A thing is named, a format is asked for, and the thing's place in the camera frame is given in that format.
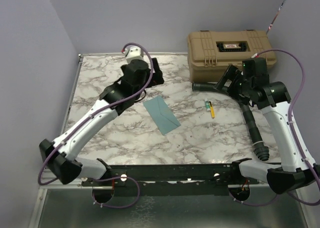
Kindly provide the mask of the green white glue stick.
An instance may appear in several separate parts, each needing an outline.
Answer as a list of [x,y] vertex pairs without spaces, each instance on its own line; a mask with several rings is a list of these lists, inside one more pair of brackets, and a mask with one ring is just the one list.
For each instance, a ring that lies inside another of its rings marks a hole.
[[210,111],[211,110],[211,107],[210,107],[210,103],[207,99],[204,100],[204,103],[205,103],[205,108],[207,111]]

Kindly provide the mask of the light blue paper envelope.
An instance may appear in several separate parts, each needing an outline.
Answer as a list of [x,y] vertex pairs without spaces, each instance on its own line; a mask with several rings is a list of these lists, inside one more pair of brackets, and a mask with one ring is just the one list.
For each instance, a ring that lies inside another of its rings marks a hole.
[[181,126],[172,110],[160,95],[143,102],[143,105],[162,135],[166,135]]

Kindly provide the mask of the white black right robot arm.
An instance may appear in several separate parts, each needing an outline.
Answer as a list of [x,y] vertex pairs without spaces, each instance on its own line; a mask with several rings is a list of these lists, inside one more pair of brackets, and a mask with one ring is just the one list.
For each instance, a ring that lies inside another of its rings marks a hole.
[[320,166],[300,134],[284,83],[270,82],[266,60],[246,59],[242,68],[230,64],[216,88],[243,105],[253,103],[266,118],[278,147],[281,163],[269,164],[249,158],[235,161],[229,177],[240,184],[247,178],[267,183],[278,195],[306,187],[320,176]]

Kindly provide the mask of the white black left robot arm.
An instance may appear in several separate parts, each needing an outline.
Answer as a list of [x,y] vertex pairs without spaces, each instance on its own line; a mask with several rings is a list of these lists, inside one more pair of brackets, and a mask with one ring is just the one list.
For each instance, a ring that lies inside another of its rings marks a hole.
[[110,181],[111,168],[102,159],[85,159],[78,155],[105,125],[142,100],[138,91],[164,83],[158,60],[152,58],[151,61],[153,69],[141,59],[122,65],[123,76],[104,89],[76,124],[53,141],[44,139],[39,144],[43,161],[62,184],[69,184],[76,178],[94,179],[101,186]]

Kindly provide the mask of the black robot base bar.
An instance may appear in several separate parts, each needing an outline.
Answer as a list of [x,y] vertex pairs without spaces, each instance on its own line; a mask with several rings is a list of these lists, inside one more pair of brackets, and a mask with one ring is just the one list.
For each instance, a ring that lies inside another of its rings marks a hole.
[[240,175],[233,163],[171,164],[171,165],[111,165],[108,178],[115,181],[95,181],[88,178],[81,185],[101,194],[117,197],[141,196],[227,196],[229,187],[256,185],[258,181]]

